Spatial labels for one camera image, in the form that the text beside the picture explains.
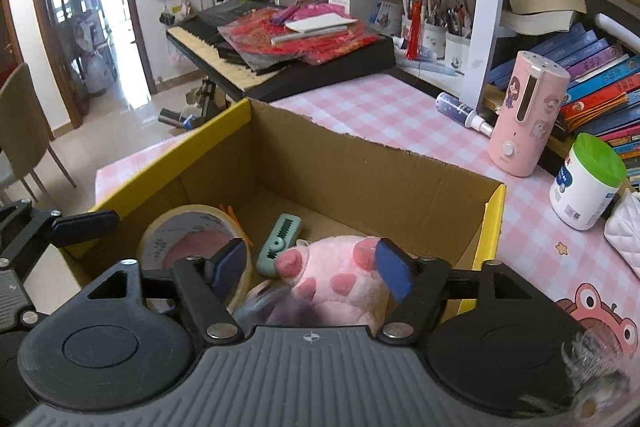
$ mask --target roll of tape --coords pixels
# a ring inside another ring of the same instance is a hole
[[[208,259],[231,239],[242,237],[238,224],[227,214],[205,204],[187,204],[169,210],[148,226],[138,245],[142,269],[173,266],[177,259],[199,255]],[[238,288],[227,306],[233,312],[249,291],[253,266],[247,255]],[[159,312],[169,309],[165,299],[150,299]]]

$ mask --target green lid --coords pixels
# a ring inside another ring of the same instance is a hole
[[[578,134],[574,153],[589,174],[609,187],[620,187],[626,177],[620,156],[600,138],[584,132]]]

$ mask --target mint green object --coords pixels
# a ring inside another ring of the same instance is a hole
[[[620,187],[626,177],[620,156],[600,138],[584,132],[578,134],[574,153],[589,174],[609,187]]]
[[[273,227],[267,242],[260,250],[256,264],[258,273],[276,279],[278,277],[275,267],[276,259],[287,248],[291,248],[295,244],[301,230],[302,219],[293,214],[280,214],[276,226]]]

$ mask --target purple book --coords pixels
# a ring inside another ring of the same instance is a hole
[[[585,58],[575,66],[568,68],[567,71],[571,75],[571,79],[575,80],[584,74],[591,73],[591,71],[603,67],[605,64],[609,64],[612,60],[615,60],[618,57],[622,57],[624,53],[625,52],[622,51],[620,44],[615,44],[606,50],[602,50],[600,53],[596,53],[589,58]]]

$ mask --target cartoon eye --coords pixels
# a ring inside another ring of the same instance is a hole
[[[594,310],[597,302],[596,294],[587,288],[580,293],[580,302],[588,310]]]
[[[625,342],[632,345],[638,337],[638,331],[633,324],[627,324],[622,330],[622,335],[625,337]]]

